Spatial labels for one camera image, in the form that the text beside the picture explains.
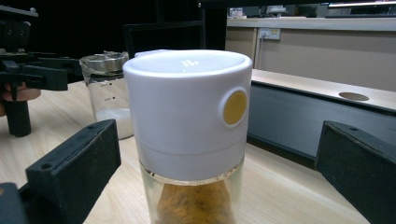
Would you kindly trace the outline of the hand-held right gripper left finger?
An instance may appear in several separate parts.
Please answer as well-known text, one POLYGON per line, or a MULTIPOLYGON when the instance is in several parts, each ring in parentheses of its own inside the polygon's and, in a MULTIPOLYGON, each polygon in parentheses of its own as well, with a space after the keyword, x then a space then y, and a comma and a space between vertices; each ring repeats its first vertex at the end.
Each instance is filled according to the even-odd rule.
POLYGON ((83 128, 26 169, 29 224, 82 224, 120 165, 116 121, 83 128))

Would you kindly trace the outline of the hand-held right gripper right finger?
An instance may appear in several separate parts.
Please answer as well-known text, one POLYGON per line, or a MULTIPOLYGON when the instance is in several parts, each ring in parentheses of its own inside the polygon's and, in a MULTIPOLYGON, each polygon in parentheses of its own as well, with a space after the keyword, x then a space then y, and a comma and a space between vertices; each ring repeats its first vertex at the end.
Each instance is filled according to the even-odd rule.
POLYGON ((396 146, 324 121, 315 169, 371 224, 396 224, 396 146))

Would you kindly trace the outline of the metal-lid glass jar white powder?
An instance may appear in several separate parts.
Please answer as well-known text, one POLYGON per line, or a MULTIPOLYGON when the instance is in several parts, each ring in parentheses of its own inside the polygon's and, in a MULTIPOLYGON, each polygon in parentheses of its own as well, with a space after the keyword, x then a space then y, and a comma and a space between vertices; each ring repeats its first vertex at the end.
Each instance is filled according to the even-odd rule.
POLYGON ((122 72, 122 66, 128 59, 127 52, 105 51, 79 60, 95 120, 114 119, 119 139, 134 134, 127 86, 122 72))

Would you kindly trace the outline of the black two-tier metal rack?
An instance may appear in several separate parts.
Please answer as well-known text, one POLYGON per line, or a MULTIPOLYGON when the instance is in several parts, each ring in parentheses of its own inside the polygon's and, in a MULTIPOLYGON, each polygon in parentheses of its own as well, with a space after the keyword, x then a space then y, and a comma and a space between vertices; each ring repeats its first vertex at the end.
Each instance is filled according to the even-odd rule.
POLYGON ((154 0, 151 22, 122 27, 129 57, 155 49, 205 49, 205 11, 197 0, 154 0))

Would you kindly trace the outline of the white-lid jar of orange powder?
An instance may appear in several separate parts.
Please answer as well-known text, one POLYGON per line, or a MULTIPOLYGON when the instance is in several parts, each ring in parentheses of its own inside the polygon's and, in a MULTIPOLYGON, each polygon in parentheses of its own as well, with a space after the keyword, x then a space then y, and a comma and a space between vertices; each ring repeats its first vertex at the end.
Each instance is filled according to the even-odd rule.
POLYGON ((152 224, 237 224, 252 61, 165 50, 123 66, 152 224))

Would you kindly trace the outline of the wooden desk with round hole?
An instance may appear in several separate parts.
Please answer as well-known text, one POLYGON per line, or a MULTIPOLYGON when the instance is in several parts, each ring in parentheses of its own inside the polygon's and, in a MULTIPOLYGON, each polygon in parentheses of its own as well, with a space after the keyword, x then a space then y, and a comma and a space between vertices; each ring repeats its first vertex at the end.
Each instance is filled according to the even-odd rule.
POLYGON ((325 120, 356 127, 396 145, 396 92, 252 72, 250 144, 313 168, 325 120))

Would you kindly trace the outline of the beige partition panel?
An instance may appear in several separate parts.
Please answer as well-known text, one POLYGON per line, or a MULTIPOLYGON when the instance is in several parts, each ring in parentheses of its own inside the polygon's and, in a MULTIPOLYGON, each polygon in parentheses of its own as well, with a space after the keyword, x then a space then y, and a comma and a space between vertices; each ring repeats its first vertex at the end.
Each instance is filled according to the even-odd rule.
POLYGON ((229 19, 226 49, 263 71, 396 91, 396 18, 229 19), (280 39, 260 39, 261 28, 280 39))

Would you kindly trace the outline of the white wall socket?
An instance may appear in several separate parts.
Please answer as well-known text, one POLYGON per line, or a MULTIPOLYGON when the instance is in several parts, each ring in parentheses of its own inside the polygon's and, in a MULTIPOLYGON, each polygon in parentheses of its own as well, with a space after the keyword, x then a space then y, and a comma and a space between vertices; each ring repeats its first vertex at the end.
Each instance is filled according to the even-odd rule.
POLYGON ((280 29, 261 28, 260 29, 260 39, 279 40, 280 39, 280 29))

